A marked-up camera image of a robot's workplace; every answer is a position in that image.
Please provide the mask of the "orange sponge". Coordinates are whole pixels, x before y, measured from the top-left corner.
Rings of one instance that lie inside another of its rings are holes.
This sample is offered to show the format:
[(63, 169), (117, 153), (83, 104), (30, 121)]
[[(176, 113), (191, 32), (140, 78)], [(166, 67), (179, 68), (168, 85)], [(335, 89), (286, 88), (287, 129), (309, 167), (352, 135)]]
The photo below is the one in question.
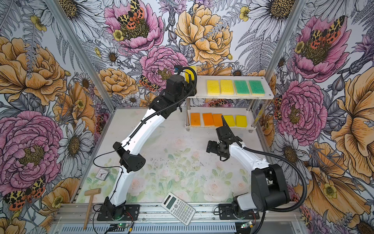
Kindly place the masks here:
[(213, 122), (215, 127), (223, 126), (222, 114), (213, 114)]
[(191, 127), (200, 127), (201, 118), (200, 113), (191, 113)]
[(214, 120), (213, 120), (213, 114), (212, 113), (203, 113), (203, 121), (205, 127), (214, 127)]

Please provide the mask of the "orange top sponge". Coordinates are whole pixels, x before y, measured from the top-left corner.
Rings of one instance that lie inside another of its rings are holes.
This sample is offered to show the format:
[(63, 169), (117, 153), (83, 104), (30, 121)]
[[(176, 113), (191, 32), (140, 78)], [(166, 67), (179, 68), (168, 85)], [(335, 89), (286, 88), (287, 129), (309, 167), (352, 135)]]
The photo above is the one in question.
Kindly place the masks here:
[(223, 126), (222, 114), (213, 114), (213, 122), (215, 127)]

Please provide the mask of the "yellow top stack sponge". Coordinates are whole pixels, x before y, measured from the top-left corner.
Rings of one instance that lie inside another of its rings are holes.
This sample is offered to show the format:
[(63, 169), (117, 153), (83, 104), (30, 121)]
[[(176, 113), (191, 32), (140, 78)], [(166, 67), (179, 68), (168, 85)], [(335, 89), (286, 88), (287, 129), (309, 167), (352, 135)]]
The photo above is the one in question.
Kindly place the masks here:
[(206, 88), (208, 96), (219, 96), (221, 93), (220, 82), (218, 80), (207, 80)]

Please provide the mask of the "yellow bottom sponge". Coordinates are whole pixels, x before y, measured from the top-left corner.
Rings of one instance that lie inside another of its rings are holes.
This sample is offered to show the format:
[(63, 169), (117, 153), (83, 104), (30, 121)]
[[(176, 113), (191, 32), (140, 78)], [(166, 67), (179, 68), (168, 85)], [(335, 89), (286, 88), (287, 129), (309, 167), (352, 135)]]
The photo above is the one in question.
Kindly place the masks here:
[(220, 80), (221, 95), (233, 96), (235, 94), (232, 80)]

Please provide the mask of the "green scouring sponge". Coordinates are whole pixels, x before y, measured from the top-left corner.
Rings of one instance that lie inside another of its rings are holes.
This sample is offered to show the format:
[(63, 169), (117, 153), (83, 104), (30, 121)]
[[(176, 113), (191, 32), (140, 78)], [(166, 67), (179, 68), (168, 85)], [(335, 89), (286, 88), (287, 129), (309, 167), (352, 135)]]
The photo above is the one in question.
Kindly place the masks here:
[(262, 85), (262, 82), (259, 80), (249, 80), (248, 85), (253, 96), (262, 97), (265, 96), (266, 92)]

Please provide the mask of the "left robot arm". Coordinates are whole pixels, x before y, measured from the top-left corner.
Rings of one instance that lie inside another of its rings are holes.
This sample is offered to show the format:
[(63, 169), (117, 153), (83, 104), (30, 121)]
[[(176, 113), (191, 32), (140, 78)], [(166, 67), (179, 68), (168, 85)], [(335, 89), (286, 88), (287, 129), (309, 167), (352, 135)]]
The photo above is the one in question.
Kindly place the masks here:
[(113, 148), (120, 157), (121, 171), (109, 196), (105, 198), (101, 213), (114, 220), (125, 214), (128, 190), (132, 185), (135, 172), (142, 169), (146, 159), (140, 155), (141, 148), (151, 134), (162, 124), (178, 106), (190, 96), (196, 94), (197, 75), (189, 75), (189, 81), (179, 75), (172, 75), (167, 80), (166, 89), (154, 98), (145, 116), (122, 142), (115, 142)]

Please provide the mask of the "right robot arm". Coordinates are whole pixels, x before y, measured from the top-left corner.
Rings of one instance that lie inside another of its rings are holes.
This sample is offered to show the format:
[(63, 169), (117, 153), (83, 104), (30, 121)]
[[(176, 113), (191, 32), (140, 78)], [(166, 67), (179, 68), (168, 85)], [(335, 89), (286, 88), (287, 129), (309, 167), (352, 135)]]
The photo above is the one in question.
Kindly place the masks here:
[(232, 205), (238, 212), (264, 212), (290, 202), (280, 166), (259, 158), (259, 154), (265, 153), (247, 148), (228, 126), (216, 128), (216, 133), (218, 141), (210, 140), (206, 151), (218, 155), (221, 161), (235, 158), (251, 173), (250, 192), (233, 199)]

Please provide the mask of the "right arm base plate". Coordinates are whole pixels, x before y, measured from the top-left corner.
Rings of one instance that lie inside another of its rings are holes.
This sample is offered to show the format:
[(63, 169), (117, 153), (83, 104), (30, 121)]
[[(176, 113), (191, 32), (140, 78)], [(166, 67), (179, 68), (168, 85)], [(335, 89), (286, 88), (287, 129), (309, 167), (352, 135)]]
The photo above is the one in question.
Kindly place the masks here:
[(218, 205), (218, 216), (220, 220), (260, 220), (260, 215), (253, 209), (243, 211), (231, 203), (221, 203)]

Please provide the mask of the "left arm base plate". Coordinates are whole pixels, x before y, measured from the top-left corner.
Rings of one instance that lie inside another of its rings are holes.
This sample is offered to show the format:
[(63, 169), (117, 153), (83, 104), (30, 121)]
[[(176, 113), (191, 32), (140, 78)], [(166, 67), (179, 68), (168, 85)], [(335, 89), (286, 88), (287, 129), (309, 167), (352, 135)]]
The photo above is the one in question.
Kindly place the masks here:
[(122, 204), (117, 207), (111, 204), (103, 205), (98, 211), (97, 221), (137, 221), (139, 210), (138, 204)]

